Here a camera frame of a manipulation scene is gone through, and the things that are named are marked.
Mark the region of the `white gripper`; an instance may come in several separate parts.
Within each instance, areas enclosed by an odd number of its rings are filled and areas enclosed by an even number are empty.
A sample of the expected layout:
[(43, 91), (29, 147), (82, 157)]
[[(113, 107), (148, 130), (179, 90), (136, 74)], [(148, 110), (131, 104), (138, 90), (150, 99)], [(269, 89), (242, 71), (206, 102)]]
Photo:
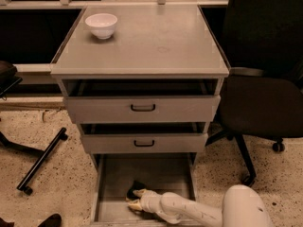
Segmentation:
[(129, 201), (128, 206), (134, 211), (145, 211), (148, 213), (163, 213), (164, 209), (161, 204), (162, 195), (148, 190), (146, 188), (134, 190), (134, 195), (140, 200)]

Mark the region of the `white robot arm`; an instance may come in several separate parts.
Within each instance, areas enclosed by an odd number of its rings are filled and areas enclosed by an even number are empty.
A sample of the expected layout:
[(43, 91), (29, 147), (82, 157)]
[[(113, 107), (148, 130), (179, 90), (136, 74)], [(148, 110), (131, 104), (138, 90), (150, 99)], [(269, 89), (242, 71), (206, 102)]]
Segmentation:
[(170, 224), (178, 224), (182, 217), (188, 217), (204, 227), (274, 227), (259, 194), (243, 184), (227, 189), (221, 208), (173, 192), (158, 194), (137, 181), (128, 190), (126, 201), (134, 211), (155, 214)]

